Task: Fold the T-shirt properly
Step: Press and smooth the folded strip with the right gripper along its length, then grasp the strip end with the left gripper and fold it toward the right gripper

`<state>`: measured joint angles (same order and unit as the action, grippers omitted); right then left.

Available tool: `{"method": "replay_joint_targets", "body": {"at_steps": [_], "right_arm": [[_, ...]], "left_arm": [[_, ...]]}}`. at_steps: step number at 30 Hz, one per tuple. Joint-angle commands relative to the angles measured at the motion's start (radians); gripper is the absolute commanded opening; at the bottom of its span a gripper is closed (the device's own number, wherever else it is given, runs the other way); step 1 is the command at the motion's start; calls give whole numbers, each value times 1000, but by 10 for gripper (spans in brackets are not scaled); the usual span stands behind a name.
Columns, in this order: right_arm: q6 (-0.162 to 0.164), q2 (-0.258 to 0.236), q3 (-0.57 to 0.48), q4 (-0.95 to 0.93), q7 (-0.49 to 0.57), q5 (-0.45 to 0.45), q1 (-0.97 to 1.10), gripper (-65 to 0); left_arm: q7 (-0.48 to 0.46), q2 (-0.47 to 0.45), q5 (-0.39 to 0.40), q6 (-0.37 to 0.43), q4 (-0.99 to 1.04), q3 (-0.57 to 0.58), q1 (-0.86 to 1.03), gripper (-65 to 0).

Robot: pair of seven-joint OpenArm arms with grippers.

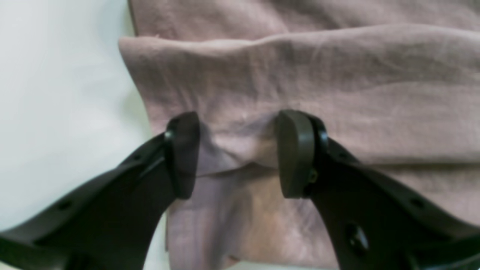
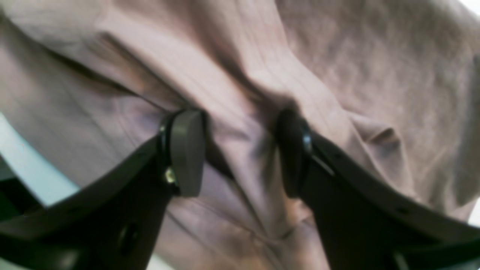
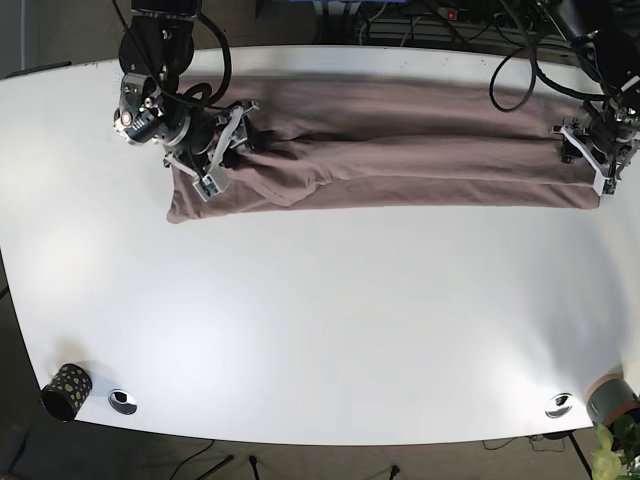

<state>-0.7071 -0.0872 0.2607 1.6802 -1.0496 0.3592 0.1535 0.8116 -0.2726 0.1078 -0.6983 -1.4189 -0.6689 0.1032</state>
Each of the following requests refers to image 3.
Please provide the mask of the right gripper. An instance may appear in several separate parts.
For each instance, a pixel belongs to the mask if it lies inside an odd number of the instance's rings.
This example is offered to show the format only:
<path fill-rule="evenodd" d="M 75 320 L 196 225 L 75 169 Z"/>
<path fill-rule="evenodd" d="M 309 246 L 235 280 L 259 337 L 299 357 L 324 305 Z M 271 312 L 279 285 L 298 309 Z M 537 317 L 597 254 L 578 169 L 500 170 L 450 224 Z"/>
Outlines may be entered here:
<path fill-rule="evenodd" d="M 180 133 L 163 143 L 164 166 L 190 177 L 199 197 L 211 200 L 231 183 L 227 171 L 236 164 L 235 150 L 260 153 L 267 148 L 269 133 L 249 118 L 258 110 L 256 101 L 236 101 L 213 114 L 187 116 Z"/>

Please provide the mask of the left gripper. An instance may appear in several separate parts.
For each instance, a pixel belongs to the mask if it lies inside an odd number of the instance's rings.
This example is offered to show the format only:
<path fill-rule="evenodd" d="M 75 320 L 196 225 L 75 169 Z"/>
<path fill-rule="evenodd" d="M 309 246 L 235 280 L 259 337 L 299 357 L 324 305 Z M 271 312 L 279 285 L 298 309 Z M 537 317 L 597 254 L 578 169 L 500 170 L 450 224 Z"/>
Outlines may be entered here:
<path fill-rule="evenodd" d="M 563 118 L 550 133 L 561 137 L 564 164 L 583 159 L 594 171 L 596 195 L 613 195 L 622 171 L 639 152 L 639 113 L 587 112 Z"/>

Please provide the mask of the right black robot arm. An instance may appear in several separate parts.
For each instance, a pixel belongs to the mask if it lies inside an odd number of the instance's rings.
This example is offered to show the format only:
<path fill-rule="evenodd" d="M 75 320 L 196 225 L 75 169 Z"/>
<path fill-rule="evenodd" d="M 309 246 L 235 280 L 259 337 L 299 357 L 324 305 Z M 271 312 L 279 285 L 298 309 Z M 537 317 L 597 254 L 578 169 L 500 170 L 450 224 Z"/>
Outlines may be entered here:
<path fill-rule="evenodd" d="M 253 100 L 220 105 L 231 83 L 231 51 L 200 2 L 134 1 L 131 10 L 131 20 L 122 24 L 123 78 L 114 129 L 131 145 L 161 145 L 165 166 L 188 175 L 208 201 L 230 185 L 227 172 L 236 163 L 236 149 L 255 149 L 260 133 L 249 116 L 259 105 Z M 218 87 L 198 83 L 181 91 L 180 77 L 194 58 L 196 23 L 221 47 L 222 80 Z"/>

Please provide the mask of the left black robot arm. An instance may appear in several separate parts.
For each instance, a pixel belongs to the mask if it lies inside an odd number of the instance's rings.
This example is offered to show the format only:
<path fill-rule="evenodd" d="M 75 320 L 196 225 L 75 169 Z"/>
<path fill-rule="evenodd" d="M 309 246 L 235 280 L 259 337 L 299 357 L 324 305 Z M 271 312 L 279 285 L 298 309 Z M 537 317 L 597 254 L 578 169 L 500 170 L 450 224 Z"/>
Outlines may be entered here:
<path fill-rule="evenodd" d="M 594 170 L 596 194 L 611 195 L 621 172 L 639 151 L 639 49 L 616 24 L 608 1 L 540 1 L 576 54 L 600 95 L 570 92 L 543 74 L 547 86 L 582 101 L 583 117 L 567 117 L 553 128 L 563 137 L 562 161 L 583 158 Z"/>

